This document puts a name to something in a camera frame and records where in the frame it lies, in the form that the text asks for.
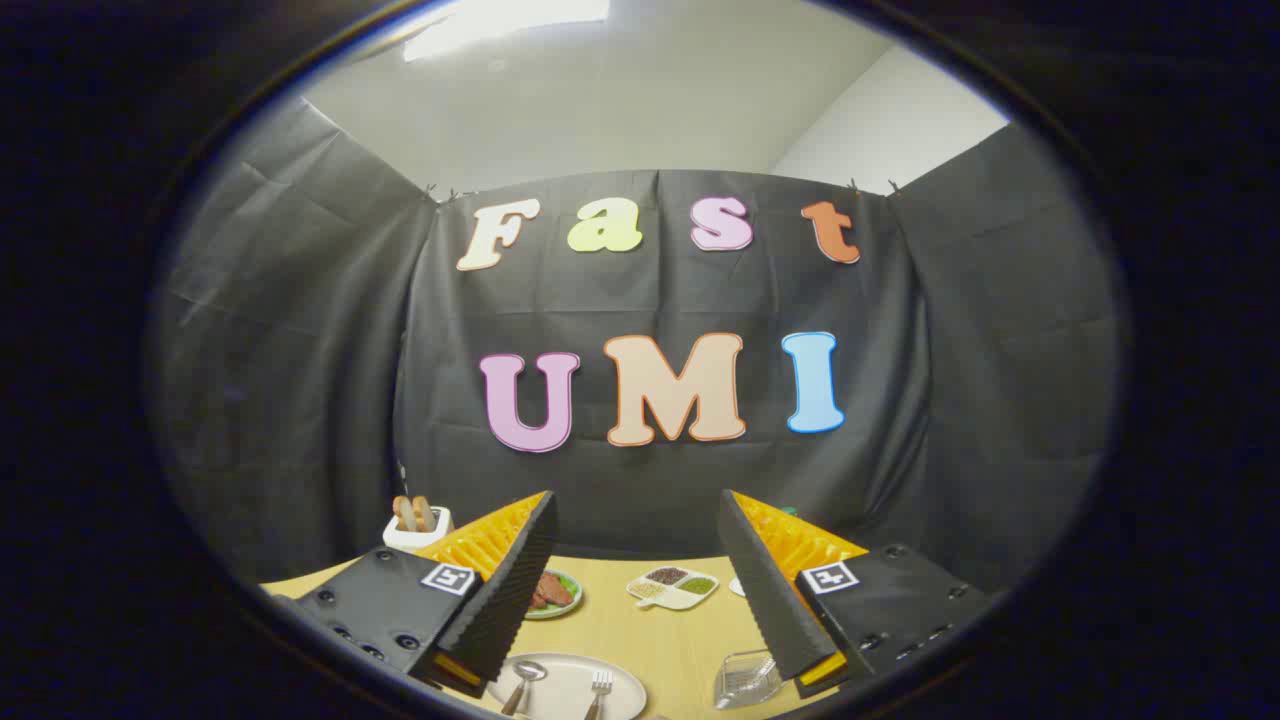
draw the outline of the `ceiling light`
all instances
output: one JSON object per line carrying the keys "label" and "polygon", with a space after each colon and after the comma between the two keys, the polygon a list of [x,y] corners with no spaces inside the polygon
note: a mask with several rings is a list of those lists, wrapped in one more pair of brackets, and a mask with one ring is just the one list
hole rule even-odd
{"label": "ceiling light", "polygon": [[531,27],[599,22],[609,0],[457,0],[419,18],[426,28],[404,44],[404,61]]}

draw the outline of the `black fabric backdrop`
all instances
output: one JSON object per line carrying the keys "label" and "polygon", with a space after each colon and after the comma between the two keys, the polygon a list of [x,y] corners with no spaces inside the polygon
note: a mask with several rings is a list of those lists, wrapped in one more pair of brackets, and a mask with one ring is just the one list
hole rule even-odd
{"label": "black fabric backdrop", "polygon": [[314,108],[216,173],[154,320],[179,505],[250,580],[378,542],[410,272],[435,204]]}
{"label": "black fabric backdrop", "polygon": [[[572,251],[577,209],[609,196],[640,205],[641,245]],[[748,205],[746,250],[692,245],[689,209],[707,196]],[[457,270],[471,213],[527,197],[541,211],[502,261]],[[800,209],[820,200],[852,217],[858,264],[818,251]],[[461,524],[552,488],[562,553],[714,555],[717,492],[732,487],[867,544],[909,542],[996,589],[1068,521],[1115,397],[1115,295],[1098,228],[1075,208],[1012,127],[890,199],[636,170],[438,206],[296,104],[227,165],[159,296],[157,420],[174,488],[251,580],[366,551],[404,489]],[[786,428],[795,388],[780,341],[803,331],[838,341],[846,420],[828,433]],[[604,342],[649,334],[678,370],[708,332],[744,340],[746,433],[611,446]],[[572,437],[545,455],[513,451],[489,430],[479,360],[525,359],[520,415],[539,425],[534,363],[556,351],[582,364]]]}
{"label": "black fabric backdrop", "polygon": [[[576,252],[566,237],[582,205],[627,197],[640,206],[644,240],[628,252]],[[748,206],[753,242],[707,252],[690,241],[690,206],[732,196]],[[460,272],[477,208],[536,197],[502,260]],[[800,209],[828,200],[854,218],[861,259],[833,263]],[[781,340],[827,331],[837,406],[827,433],[786,427],[795,372]],[[672,368],[699,336],[732,332],[739,354],[739,414],[746,433],[699,442],[660,433],[643,447],[614,447],[617,372],[603,352],[622,334],[654,338]],[[465,521],[541,488],[559,493],[559,552],[591,556],[719,555],[716,509],[732,487],[803,516],[850,530],[918,471],[928,363],[924,304],[897,223],[883,197],[808,181],[723,172],[620,172],[539,181],[468,195],[440,206],[413,273],[408,336],[397,392],[397,450],[412,492]],[[575,352],[572,437],[534,455],[492,434],[481,357],[525,357],[518,409],[545,418],[539,354]]]}

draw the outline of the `fork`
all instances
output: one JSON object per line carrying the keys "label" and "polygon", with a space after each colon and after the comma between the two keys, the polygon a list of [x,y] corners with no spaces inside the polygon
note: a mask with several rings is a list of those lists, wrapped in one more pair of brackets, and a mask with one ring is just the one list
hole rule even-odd
{"label": "fork", "polygon": [[591,692],[595,693],[595,700],[591,701],[591,707],[586,708],[586,717],[582,717],[582,720],[598,720],[600,716],[600,698],[609,694],[612,689],[613,673],[608,670],[591,673]]}

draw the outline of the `meat slice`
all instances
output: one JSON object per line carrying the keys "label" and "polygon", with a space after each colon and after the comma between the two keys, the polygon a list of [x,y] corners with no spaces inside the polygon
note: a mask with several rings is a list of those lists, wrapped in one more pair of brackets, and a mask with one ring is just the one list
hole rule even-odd
{"label": "meat slice", "polygon": [[564,585],[559,584],[559,578],[550,573],[543,573],[543,577],[538,580],[538,594],[545,597],[547,602],[554,602],[556,605],[573,602],[573,596],[564,589]]}

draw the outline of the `tan tabletop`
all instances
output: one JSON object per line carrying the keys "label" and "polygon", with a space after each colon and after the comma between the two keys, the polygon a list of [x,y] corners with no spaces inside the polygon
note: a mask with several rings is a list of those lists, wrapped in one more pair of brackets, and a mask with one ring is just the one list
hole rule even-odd
{"label": "tan tabletop", "polygon": [[[266,583],[262,589],[301,597],[347,565],[349,562],[292,580]],[[626,584],[659,565],[707,573],[721,585],[691,610],[635,607],[636,598],[626,592]],[[836,692],[831,689],[801,701],[795,683],[788,682],[760,705],[719,711],[712,707],[712,684],[724,656],[764,648],[746,600],[728,589],[728,582],[735,577],[728,557],[625,561],[552,556],[547,568],[567,573],[581,583],[582,602],[559,618],[525,620],[511,655],[568,652],[612,662],[644,683],[649,705],[640,714],[641,719],[664,715],[671,720],[755,720]],[[494,714],[502,707],[488,693],[475,700],[453,691],[445,692]]]}

